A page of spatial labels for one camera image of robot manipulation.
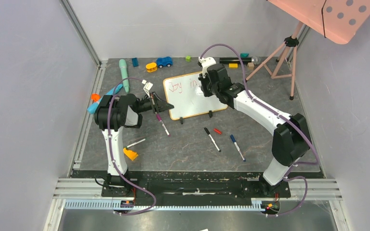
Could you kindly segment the purple capped whiteboard marker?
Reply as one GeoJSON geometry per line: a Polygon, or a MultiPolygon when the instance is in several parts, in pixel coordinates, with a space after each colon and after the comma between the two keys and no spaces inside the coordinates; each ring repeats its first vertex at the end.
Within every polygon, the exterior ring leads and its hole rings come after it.
{"type": "Polygon", "coordinates": [[[161,125],[162,125],[164,131],[166,132],[167,136],[170,137],[171,135],[170,135],[168,129],[166,128],[161,116],[159,114],[156,114],[156,117],[157,117],[158,121],[161,123],[161,125]]]}

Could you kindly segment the blue capped whiteboard marker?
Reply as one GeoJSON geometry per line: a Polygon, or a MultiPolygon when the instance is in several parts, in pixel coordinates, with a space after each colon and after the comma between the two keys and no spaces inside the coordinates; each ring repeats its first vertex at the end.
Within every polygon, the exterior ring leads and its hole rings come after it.
{"type": "Polygon", "coordinates": [[[235,146],[236,150],[237,150],[237,151],[238,151],[238,153],[240,154],[240,156],[241,156],[241,158],[242,158],[243,162],[246,162],[246,158],[244,157],[244,155],[243,155],[243,153],[242,153],[242,151],[241,151],[240,147],[238,146],[237,141],[236,141],[236,139],[235,139],[235,137],[234,137],[234,135],[233,135],[233,134],[231,134],[231,135],[230,135],[230,139],[231,139],[232,143],[234,144],[234,146],[235,146]]]}

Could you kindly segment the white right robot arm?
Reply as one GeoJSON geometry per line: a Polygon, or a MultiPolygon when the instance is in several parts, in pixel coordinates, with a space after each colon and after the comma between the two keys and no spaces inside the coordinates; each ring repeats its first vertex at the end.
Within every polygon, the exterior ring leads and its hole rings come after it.
{"type": "Polygon", "coordinates": [[[262,125],[273,136],[273,159],[260,177],[259,191],[272,196],[289,169],[309,150],[311,137],[305,117],[277,110],[254,96],[241,83],[233,83],[223,64],[199,63],[201,91],[205,97],[215,96],[219,102],[242,112],[262,125]]]}

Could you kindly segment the white whiteboard orange frame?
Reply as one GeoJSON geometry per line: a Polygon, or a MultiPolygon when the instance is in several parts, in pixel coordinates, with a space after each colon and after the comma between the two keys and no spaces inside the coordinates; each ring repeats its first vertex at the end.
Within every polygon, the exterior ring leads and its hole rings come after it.
{"type": "Polygon", "coordinates": [[[227,109],[216,96],[205,97],[198,80],[201,72],[170,77],[163,80],[166,101],[174,106],[169,110],[172,120],[188,118],[227,109]]]}

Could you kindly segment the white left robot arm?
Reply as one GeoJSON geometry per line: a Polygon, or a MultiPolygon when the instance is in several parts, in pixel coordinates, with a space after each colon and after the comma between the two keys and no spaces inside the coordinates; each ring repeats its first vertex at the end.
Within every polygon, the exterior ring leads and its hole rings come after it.
{"type": "Polygon", "coordinates": [[[132,191],[133,184],[128,180],[128,166],[123,151],[123,130],[140,128],[143,112],[152,111],[160,119],[160,112],[173,108],[174,105],[161,99],[155,92],[142,99],[132,93],[103,96],[93,117],[106,142],[107,187],[113,188],[120,196],[126,196],[132,191]]]}

